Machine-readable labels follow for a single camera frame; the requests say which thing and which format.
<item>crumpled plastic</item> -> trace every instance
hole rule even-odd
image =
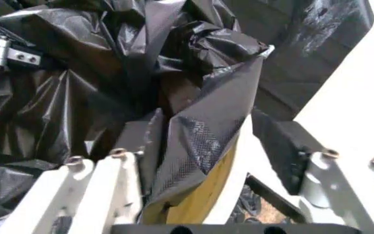
[[[3,157],[51,165],[38,167],[39,173],[73,155],[97,161],[127,122],[161,105],[165,109],[162,97],[177,103],[173,95],[162,94],[163,77],[184,77],[198,88],[167,116],[164,153],[141,216],[145,223],[159,222],[168,205],[198,186],[234,142],[253,106],[263,60],[259,54],[267,46],[242,34],[220,0],[18,3],[8,4],[11,14],[0,11],[0,31],[61,66],[0,71]],[[0,177],[0,184],[10,183]],[[31,184],[27,180],[21,194]],[[0,216],[19,200],[0,208]]]

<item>white plastic part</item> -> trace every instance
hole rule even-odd
[[[94,164],[72,172],[67,166],[44,172],[0,228],[0,234],[49,233],[60,211],[73,216],[92,175]]]
[[[134,223],[142,208],[134,154],[98,162],[69,234],[110,233],[113,224]]]

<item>black plastic bag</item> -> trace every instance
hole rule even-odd
[[[198,186],[234,142],[253,106],[259,54],[267,47],[240,33],[217,0],[18,2],[16,10],[31,8],[0,12],[0,31],[58,66],[0,72],[0,154],[49,165],[72,155],[97,161],[126,123],[157,107],[170,110],[142,214],[144,222],[161,221],[166,207]],[[184,86],[162,92],[171,79],[195,91],[174,101]]]

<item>yellow surface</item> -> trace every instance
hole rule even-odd
[[[178,206],[168,211],[167,224],[199,224],[209,214],[229,176],[235,157],[236,144],[210,171],[206,180]]]

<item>black plastic sheet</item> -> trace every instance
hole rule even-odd
[[[168,205],[205,179],[252,109],[263,60],[258,54],[267,47],[242,34],[221,1],[4,2],[15,12],[0,11],[0,31],[59,66],[0,72],[3,157],[52,165],[38,167],[39,173],[72,155],[97,161],[115,146],[126,123],[165,109],[162,103],[177,103],[167,116],[164,153],[151,164],[159,167],[144,222],[161,221]],[[179,105],[173,90],[162,94],[164,78],[191,80],[186,83],[198,92]],[[151,175],[140,169],[141,177]],[[0,177],[0,184],[10,183]],[[31,184],[27,180],[21,194]],[[19,200],[0,208],[0,216]]]

